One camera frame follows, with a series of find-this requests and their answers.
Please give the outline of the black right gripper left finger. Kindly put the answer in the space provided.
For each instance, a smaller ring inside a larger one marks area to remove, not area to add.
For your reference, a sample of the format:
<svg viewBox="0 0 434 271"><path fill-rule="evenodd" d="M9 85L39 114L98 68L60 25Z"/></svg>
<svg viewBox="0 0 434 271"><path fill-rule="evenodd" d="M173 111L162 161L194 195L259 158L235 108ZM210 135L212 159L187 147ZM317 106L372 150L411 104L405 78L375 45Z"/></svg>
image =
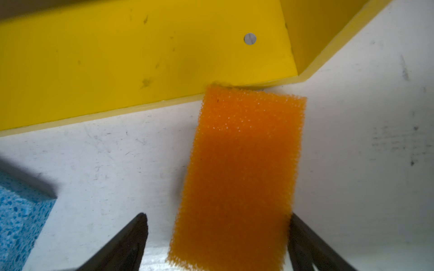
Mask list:
<svg viewBox="0 0 434 271"><path fill-rule="evenodd" d="M139 213L78 270L138 271L148 233L148 218Z"/></svg>

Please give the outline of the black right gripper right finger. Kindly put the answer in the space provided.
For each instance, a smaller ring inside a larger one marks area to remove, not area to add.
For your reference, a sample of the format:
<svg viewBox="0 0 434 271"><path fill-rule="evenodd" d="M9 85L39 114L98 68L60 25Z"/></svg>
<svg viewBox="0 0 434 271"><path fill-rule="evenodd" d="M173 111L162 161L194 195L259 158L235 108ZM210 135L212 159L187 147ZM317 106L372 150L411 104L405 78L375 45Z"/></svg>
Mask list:
<svg viewBox="0 0 434 271"><path fill-rule="evenodd" d="M294 271L356 271L296 214L290 220L288 252Z"/></svg>

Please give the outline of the orange sponge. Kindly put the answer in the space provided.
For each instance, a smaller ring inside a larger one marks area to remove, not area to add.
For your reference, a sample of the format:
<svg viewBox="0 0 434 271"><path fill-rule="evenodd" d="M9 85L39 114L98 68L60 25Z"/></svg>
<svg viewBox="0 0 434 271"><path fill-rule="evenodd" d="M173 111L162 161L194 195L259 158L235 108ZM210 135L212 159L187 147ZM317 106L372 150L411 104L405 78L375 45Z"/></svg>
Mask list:
<svg viewBox="0 0 434 271"><path fill-rule="evenodd" d="M189 271L281 271L307 99L210 86L167 262Z"/></svg>

